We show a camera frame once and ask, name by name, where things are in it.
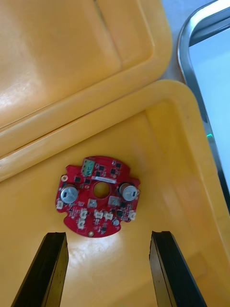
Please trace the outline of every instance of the silver capacitor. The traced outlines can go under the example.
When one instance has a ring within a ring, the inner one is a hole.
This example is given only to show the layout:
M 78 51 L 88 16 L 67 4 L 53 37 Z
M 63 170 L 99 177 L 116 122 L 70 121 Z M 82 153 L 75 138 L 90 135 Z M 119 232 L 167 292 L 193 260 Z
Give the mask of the silver capacitor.
M 126 201 L 133 201 L 139 194 L 138 189 L 130 183 L 123 183 L 119 192 Z
M 73 203 L 78 198 L 78 190 L 76 189 L 74 185 L 67 184 L 61 190 L 60 197 L 64 203 Z

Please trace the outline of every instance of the green component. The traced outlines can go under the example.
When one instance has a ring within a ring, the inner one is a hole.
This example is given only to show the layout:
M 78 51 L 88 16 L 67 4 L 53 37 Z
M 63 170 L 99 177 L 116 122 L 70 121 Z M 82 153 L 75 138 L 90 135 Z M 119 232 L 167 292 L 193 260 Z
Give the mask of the green component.
M 83 176 L 88 177 L 92 175 L 94 169 L 95 162 L 89 159 L 84 159 L 81 173 Z

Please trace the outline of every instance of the mounting hole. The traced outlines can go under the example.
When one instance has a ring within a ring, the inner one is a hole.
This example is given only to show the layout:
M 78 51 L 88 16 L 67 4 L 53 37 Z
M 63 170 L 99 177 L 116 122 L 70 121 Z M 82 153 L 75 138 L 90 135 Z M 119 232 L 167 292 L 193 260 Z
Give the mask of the mounting hole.
M 93 231 L 89 231 L 88 236 L 89 236 L 89 237 L 94 236 L 94 232 L 93 232 Z
M 110 194 L 110 186 L 106 182 L 97 182 L 93 187 L 93 194 L 97 198 L 106 198 Z
M 62 182 L 65 182 L 65 181 L 67 181 L 68 180 L 68 176 L 67 175 L 63 175 L 62 177 L 61 177 L 61 181 Z

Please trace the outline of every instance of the white surface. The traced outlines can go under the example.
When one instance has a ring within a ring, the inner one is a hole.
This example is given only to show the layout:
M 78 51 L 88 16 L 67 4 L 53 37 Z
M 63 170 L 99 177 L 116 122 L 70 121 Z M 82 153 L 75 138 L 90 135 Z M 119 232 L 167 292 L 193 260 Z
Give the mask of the white surface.
M 210 0 L 161 0 L 172 32 L 173 52 L 170 64 L 161 79 L 175 79 L 184 82 L 177 60 L 177 41 L 186 19 Z
M 230 190 L 230 29 L 189 51 Z

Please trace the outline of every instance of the silver metal edge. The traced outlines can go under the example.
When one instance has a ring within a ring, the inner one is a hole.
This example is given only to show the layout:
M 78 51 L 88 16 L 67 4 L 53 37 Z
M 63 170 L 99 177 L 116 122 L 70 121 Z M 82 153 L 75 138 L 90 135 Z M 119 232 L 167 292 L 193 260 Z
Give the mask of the silver metal edge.
M 218 149 L 216 146 L 215 138 L 213 136 L 213 131 L 208 119 L 207 111 L 205 108 L 205 104 L 200 92 L 200 88 L 196 79 L 196 75 L 193 69 L 193 65 L 191 63 L 190 54 L 189 54 L 189 46 L 191 37 L 197 28 L 197 26 L 203 22 L 205 19 L 215 16 L 227 9 L 230 8 L 230 0 L 215 0 L 212 3 L 209 3 L 195 12 L 193 12 L 188 19 L 185 21 L 178 39 L 178 47 L 177 47 L 177 56 L 178 62 L 185 80 L 185 83 L 188 87 L 193 91 L 198 106 L 201 113 L 201 118 L 203 120 L 203 125 L 205 128 L 205 132 L 208 137 L 209 146 L 211 148 L 212 154 L 214 156 L 214 160 L 218 170 L 218 176 L 220 180 L 220 184 L 223 190 L 223 194 L 225 197 L 225 201 L 227 203 L 228 210 L 230 212 L 230 192 L 227 186 L 227 182 L 224 176 L 224 172 L 222 169 L 222 165 L 220 162 Z

